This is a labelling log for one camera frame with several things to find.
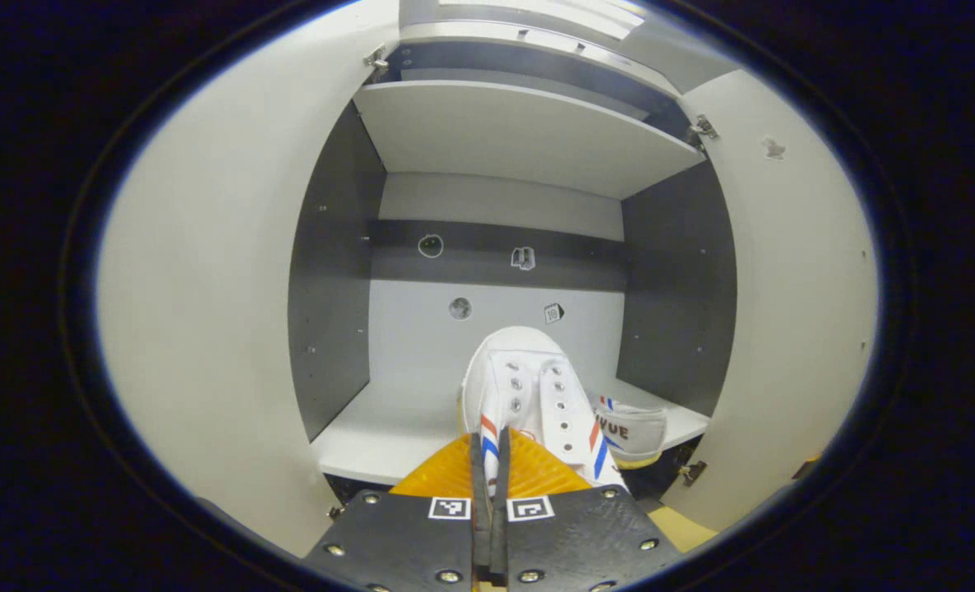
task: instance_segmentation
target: door hinge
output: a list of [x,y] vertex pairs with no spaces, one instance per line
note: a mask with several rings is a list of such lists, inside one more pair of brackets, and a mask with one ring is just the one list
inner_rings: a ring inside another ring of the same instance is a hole
[[695,124],[688,127],[688,131],[695,132],[701,136],[706,136],[708,138],[717,138],[718,131],[714,130],[714,125],[710,123],[710,120],[702,113],[695,116]]
[[696,462],[694,465],[684,465],[684,467],[678,469],[678,474],[684,477],[686,480],[684,486],[688,487],[691,486],[692,483],[695,483],[695,480],[698,479],[705,470],[706,462],[701,460]]
[[389,70],[389,63],[385,60],[386,57],[386,46],[378,45],[378,48],[371,52],[370,56],[363,58],[363,63],[367,65],[372,65],[376,71],[385,72]]

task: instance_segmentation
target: screw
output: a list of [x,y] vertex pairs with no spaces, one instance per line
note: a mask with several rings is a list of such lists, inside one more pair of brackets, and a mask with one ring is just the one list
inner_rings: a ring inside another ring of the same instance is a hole
[[445,584],[454,584],[456,581],[462,581],[462,574],[454,570],[443,570],[436,574],[436,578]]
[[543,573],[540,570],[524,570],[520,573],[520,581],[525,584],[532,584],[533,581],[538,581],[543,579]]

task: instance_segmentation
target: sticker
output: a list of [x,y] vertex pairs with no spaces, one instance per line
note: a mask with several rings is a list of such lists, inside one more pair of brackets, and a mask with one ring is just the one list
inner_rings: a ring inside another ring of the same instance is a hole
[[507,499],[506,509],[510,514],[510,522],[543,520],[554,516],[548,495]]
[[543,313],[547,316],[547,325],[552,325],[564,318],[564,308],[560,307],[558,303],[548,304],[546,308],[543,308]]
[[428,507],[428,517],[431,520],[469,520],[470,506],[472,501],[468,497],[434,497]]
[[519,267],[522,272],[535,269],[535,250],[531,247],[514,248],[510,254],[510,267]]
[[423,236],[423,239],[418,241],[418,251],[425,257],[436,259],[443,254],[443,239],[436,234]]
[[455,298],[451,300],[450,306],[447,307],[447,313],[455,320],[468,319],[469,315],[473,314],[473,304],[469,303],[468,299]]

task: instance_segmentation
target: bottom shelf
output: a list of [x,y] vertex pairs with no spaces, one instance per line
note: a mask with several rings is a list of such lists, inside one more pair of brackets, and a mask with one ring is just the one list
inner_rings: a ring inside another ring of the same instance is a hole
[[[612,397],[638,407],[667,407],[664,449],[699,436],[710,421],[616,378],[585,387],[590,396]],[[427,393],[389,382],[368,383],[312,442],[319,470],[346,479],[400,483],[461,435],[458,394],[458,385],[450,393]]]

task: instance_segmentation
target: qr code sticker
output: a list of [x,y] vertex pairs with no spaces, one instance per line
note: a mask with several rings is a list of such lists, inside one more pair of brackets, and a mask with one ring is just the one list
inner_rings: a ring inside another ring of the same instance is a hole
[[550,505],[550,497],[547,495],[543,495],[543,497],[507,499],[506,505],[506,509],[509,510],[510,522],[543,520],[543,518],[551,518],[554,516],[552,506]]
[[469,498],[434,497],[428,517],[432,520],[469,520]]

